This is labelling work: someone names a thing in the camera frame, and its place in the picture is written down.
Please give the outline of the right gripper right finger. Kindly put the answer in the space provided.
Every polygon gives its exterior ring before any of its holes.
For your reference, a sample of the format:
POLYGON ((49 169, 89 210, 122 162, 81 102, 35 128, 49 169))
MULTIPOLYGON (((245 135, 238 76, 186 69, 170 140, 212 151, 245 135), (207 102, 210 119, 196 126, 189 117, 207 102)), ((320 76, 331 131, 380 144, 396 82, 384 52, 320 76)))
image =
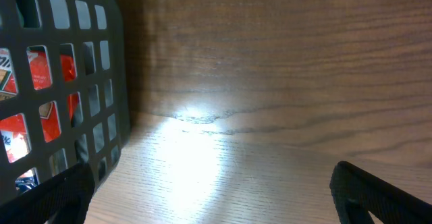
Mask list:
POLYGON ((340 161, 333 169, 330 190, 341 223, 430 223, 431 205, 379 179, 363 169, 340 161))

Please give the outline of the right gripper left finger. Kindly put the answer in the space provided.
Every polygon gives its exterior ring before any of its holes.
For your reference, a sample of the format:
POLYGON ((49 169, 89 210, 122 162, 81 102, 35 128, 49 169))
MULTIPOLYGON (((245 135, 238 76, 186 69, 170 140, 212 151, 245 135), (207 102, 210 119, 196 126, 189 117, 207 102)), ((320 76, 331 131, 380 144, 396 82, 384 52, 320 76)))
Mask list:
POLYGON ((95 191, 92 169, 78 163, 1 207, 1 222, 83 223, 95 191))

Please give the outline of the Kleenex tissue multipack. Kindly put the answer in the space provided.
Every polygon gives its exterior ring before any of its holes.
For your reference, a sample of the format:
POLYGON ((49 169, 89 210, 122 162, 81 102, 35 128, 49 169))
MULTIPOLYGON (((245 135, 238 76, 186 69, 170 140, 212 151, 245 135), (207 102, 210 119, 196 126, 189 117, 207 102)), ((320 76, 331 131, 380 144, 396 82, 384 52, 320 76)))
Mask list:
POLYGON ((23 194, 38 185, 38 179, 36 176, 36 170, 30 169, 23 173, 15 180, 15 186, 18 194, 23 194))

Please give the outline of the San Remo spaghetti packet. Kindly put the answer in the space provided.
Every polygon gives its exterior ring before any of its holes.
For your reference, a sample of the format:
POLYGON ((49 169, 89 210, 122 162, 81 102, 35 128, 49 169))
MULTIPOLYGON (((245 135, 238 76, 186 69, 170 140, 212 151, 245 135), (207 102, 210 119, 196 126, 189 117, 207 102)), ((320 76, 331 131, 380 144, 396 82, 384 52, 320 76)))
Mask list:
MULTIPOLYGON (((45 50, 28 49, 27 58, 32 74, 35 90, 48 88, 52 85, 45 50)), ((60 57, 63 79, 66 82, 76 78, 74 59, 67 55, 60 57)), ((8 49, 1 49, 1 100, 13 98, 18 94, 14 77, 12 59, 8 49)), ((40 120, 46 142, 59 137, 61 131, 54 102, 48 102, 39 107, 40 120)), ((10 163, 25 157, 30 152, 24 116, 20 113, 1 120, 1 136, 10 163)))

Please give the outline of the grey plastic lattice basket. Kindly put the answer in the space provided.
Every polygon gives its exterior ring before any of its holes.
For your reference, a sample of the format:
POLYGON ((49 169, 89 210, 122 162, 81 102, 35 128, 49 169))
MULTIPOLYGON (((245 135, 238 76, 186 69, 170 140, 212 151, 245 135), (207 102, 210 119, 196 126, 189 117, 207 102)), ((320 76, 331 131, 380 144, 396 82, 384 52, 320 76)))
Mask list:
POLYGON ((10 63, 16 77, 18 95, 1 101, 1 120, 22 114, 30 143, 30 152, 10 163, 4 145, 1 146, 1 205, 16 199, 19 194, 15 180, 27 170, 36 169, 39 185, 53 177, 49 158, 64 150, 67 167, 74 166, 76 158, 75 141, 85 135, 88 147, 88 162, 94 177, 95 191, 110 177, 117 167, 122 146, 130 137, 130 117, 126 88, 126 65, 124 53, 124 26, 121 11, 115 0, 65 0, 69 28, 57 29, 50 0, 34 0, 31 17, 38 18, 39 26, 25 28, 20 24, 18 0, 1 0, 1 49, 7 49, 10 63), (90 20, 89 29, 79 26, 76 1, 85 2, 90 20), (96 5, 103 7, 106 29, 98 28, 96 5), (110 66, 103 69, 100 42, 108 42, 110 66), (84 43, 93 43, 94 72, 86 74, 84 43), (60 63, 60 46, 72 44, 76 79, 65 82, 60 63), (32 81, 30 65, 26 58, 28 47, 44 46, 48 56, 51 85, 36 90, 32 81), (112 105, 107 106, 105 85, 111 80, 112 105), (97 87, 99 112, 91 113, 89 91, 97 87), (79 93, 83 121, 72 127, 68 121, 67 97, 79 93), (59 120, 60 135, 50 142, 43 136, 38 109, 45 103, 54 102, 59 120), (97 151, 94 130, 102 127, 104 145, 97 151))

